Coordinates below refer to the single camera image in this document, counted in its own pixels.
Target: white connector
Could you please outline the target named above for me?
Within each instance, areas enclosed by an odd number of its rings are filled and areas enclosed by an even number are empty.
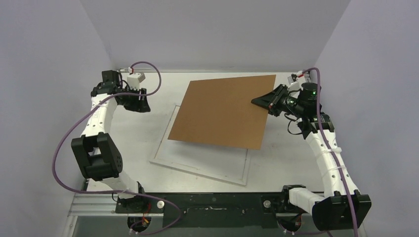
[[[302,76],[302,71],[298,71],[297,73],[296,73],[296,75],[297,75],[297,77],[299,78],[299,77],[301,77]]]
[[[140,83],[142,83],[144,79],[145,79],[144,73],[134,73],[126,77],[126,82],[128,83],[130,89],[139,90]]]

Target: red wire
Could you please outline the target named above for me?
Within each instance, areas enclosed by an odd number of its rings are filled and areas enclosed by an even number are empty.
[[[148,204],[148,209],[147,209],[147,211],[145,211],[144,213],[143,213],[143,219],[142,219],[142,223],[144,224],[144,220],[145,220],[145,214],[147,214],[149,211],[150,211],[150,209],[151,209],[151,204],[149,203]]]

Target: cable tie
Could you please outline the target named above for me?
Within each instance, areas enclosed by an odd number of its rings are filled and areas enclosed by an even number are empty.
[[[323,150],[316,156],[316,158],[321,157],[323,154],[332,153],[332,152],[340,154],[342,152],[342,148],[336,147],[336,148],[332,148],[332,149]]]

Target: cable connector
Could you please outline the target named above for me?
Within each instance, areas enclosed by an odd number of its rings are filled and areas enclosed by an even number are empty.
[[[296,75],[297,75],[298,78],[304,76],[304,74],[302,73],[302,71],[298,71],[298,73],[296,73]]]

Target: black bracket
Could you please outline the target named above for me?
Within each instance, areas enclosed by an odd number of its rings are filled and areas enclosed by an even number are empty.
[[[94,148],[100,154],[93,155]],[[121,153],[108,133],[96,136],[82,136],[71,141],[71,149],[84,178],[101,181],[106,178],[118,178],[122,172]]]
[[[371,208],[371,199],[368,195],[361,195],[358,190],[351,198],[359,228]],[[312,211],[313,222],[320,231],[352,229],[352,215],[346,195],[335,192],[334,197],[315,204]]]

